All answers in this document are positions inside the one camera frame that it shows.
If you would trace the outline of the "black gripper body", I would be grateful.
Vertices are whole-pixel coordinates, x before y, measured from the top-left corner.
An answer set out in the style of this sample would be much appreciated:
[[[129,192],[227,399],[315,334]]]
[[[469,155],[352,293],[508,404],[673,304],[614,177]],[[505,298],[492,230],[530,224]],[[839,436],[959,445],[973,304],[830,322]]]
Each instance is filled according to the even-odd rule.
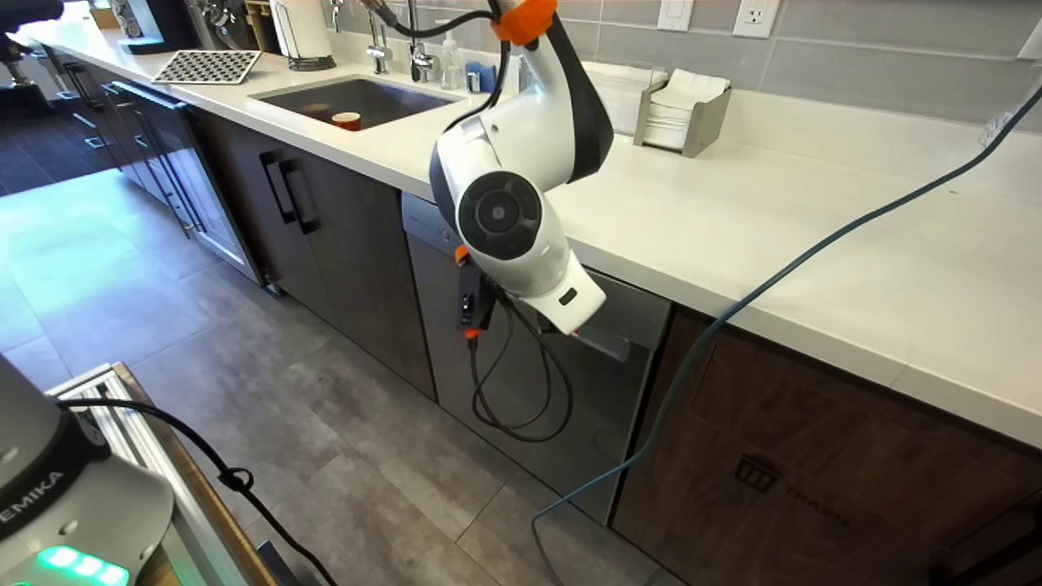
[[[460,334],[476,346],[494,308],[494,284],[476,266],[467,245],[454,252],[454,260],[460,266]]]

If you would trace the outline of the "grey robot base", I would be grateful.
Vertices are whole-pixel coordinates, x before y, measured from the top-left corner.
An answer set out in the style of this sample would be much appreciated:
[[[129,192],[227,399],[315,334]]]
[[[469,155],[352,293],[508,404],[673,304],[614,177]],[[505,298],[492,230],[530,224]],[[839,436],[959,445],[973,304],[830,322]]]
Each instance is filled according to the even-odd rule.
[[[165,480],[0,360],[0,586],[133,586],[170,520]]]

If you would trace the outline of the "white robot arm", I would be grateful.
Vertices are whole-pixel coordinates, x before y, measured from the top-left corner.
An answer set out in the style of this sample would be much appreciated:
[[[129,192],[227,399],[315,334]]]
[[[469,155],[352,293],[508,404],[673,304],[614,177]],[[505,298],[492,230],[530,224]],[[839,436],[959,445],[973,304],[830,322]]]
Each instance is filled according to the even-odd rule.
[[[522,48],[527,84],[438,132],[429,190],[471,265],[572,334],[603,308],[604,293],[575,260],[548,192],[604,164],[611,122],[556,0],[505,0],[494,36]]]

